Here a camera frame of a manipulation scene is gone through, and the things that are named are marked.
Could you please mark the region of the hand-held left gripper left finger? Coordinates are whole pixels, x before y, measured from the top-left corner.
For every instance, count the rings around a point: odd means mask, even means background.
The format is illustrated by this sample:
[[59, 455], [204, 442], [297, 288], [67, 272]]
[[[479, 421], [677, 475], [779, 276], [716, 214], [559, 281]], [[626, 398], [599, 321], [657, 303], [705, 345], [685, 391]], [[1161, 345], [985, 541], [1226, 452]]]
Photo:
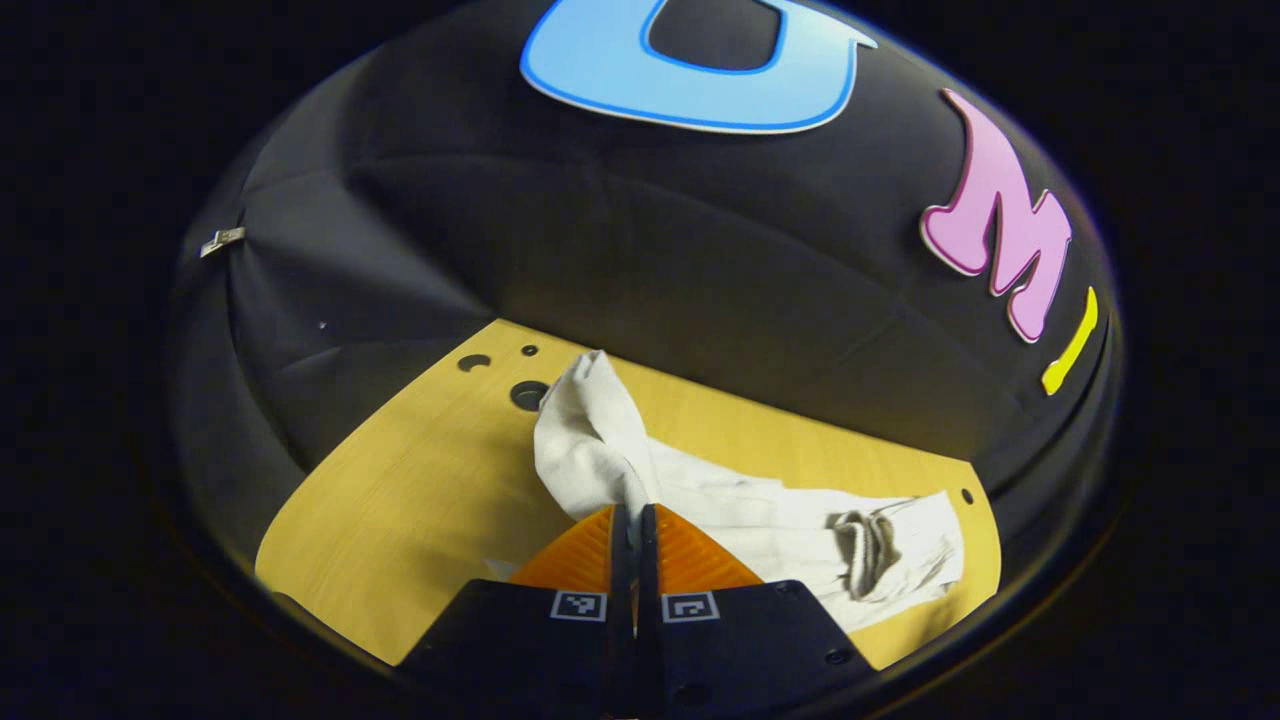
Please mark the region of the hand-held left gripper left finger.
[[467, 719], [613, 719], [634, 708], [628, 516], [577, 521], [504, 582], [467, 582], [398, 674]]

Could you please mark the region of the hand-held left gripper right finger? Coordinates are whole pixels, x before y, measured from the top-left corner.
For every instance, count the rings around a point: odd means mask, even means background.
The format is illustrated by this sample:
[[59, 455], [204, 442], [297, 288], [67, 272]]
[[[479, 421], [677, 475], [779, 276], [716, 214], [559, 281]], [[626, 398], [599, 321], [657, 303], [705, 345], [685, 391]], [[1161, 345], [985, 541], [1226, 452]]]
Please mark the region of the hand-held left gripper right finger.
[[639, 534], [643, 717], [777, 719], [874, 674], [801, 582], [764, 582], [659, 503]]

